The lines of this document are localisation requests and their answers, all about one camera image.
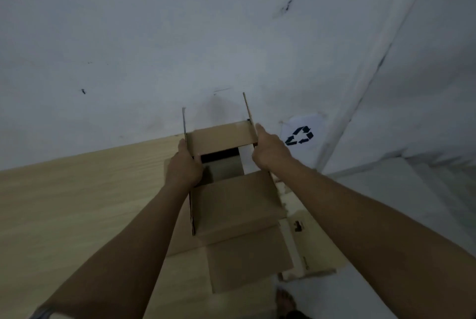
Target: bare foot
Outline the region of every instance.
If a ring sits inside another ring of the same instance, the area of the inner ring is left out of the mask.
[[[285,318],[286,315],[293,310],[296,310],[296,303],[291,294],[284,289],[276,290],[276,307],[277,317]]]

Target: light wood tabletop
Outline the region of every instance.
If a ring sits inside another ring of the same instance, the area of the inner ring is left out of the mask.
[[[0,317],[26,318],[163,185],[176,135],[0,172]],[[166,258],[145,318],[274,308],[271,279],[212,294],[203,248]]]

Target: forearm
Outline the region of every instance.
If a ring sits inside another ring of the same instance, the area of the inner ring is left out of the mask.
[[[397,316],[469,318],[474,314],[476,259],[466,251],[295,159],[278,160],[270,169]]]
[[[166,184],[44,306],[74,318],[141,318],[190,187]]]

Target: person's right arm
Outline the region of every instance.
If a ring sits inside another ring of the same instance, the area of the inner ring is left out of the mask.
[[[302,165],[257,125],[253,160],[280,178],[399,318],[476,315],[476,258],[404,214]]]

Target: black recycling symbol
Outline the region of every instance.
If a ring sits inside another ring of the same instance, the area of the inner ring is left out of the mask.
[[[302,132],[306,134],[306,137],[307,138],[302,138],[301,140],[297,140],[294,138],[295,135],[297,135],[299,132]],[[307,126],[302,126],[300,128],[297,128],[293,134],[291,136],[288,137],[288,139],[286,140],[286,142],[284,142],[287,146],[291,146],[291,145],[296,145],[297,143],[300,143],[300,144],[303,144],[307,141],[309,141],[310,139],[312,139],[314,137],[314,135],[312,134],[311,132],[311,129]]]

